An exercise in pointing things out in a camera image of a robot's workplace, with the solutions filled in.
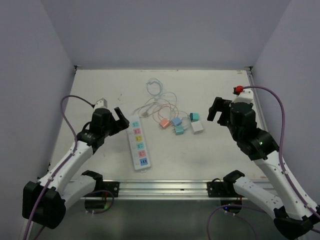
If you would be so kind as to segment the dark teal plug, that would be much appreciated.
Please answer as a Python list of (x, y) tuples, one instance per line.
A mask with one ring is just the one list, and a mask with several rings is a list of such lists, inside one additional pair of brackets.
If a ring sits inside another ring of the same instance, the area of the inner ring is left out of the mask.
[(190, 118), (191, 122), (197, 122), (200, 120), (200, 115), (199, 115), (199, 113), (191, 112), (189, 115), (189, 118)]

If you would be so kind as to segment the white plug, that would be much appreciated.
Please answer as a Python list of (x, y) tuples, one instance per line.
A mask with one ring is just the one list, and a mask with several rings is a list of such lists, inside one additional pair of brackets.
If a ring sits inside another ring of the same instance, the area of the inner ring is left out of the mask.
[(199, 134), (204, 131), (204, 127), (203, 127), (201, 121), (191, 122), (191, 128), (192, 128), (193, 134)]

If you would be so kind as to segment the white power strip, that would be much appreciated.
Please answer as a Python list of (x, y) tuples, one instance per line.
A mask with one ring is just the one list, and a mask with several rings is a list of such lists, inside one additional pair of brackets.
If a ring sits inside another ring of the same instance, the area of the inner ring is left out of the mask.
[(151, 167), (151, 160), (144, 136), (140, 117), (135, 114), (128, 117), (129, 127), (126, 129), (132, 163), (135, 171), (145, 171)]

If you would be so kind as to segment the salmon pink plug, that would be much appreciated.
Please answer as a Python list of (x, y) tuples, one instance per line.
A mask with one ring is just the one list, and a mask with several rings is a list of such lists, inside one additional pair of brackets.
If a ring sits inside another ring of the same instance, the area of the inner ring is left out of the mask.
[(162, 120), (159, 121), (159, 126), (162, 128), (162, 129), (166, 129), (170, 126), (170, 121), (167, 119), (167, 118), (163, 118)]

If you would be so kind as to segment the light blue plug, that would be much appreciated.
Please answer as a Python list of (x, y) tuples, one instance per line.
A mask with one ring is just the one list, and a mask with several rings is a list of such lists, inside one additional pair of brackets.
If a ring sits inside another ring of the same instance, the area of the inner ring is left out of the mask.
[(175, 117), (171, 120), (171, 123), (175, 126), (178, 127), (182, 124), (182, 119), (180, 117)]

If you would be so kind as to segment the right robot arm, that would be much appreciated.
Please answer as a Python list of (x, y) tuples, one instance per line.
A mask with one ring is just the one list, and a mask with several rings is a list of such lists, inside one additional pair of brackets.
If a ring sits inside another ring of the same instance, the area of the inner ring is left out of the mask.
[(288, 240), (311, 231), (320, 221), (320, 207), (297, 184), (291, 171), (282, 169), (280, 148), (270, 133), (257, 126), (253, 103), (216, 97), (207, 120), (212, 122), (218, 112), (221, 115), (217, 123), (228, 128), (238, 148), (262, 170), (276, 191), (271, 194), (244, 173), (234, 170), (223, 178), (223, 192), (249, 199), (271, 217), (277, 230)]

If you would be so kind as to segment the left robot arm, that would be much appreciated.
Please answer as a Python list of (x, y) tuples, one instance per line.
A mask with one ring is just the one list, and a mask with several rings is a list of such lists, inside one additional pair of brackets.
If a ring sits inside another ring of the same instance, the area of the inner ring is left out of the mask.
[(72, 177), (104, 144), (130, 125), (119, 107), (114, 109), (118, 119), (107, 108), (97, 108), (76, 135), (75, 141), (60, 162), (37, 182), (28, 182), (23, 188), (22, 216), (49, 229), (55, 229), (66, 211), (80, 198), (91, 194), (99, 196), (106, 191), (103, 176), (86, 170), (74, 182)]

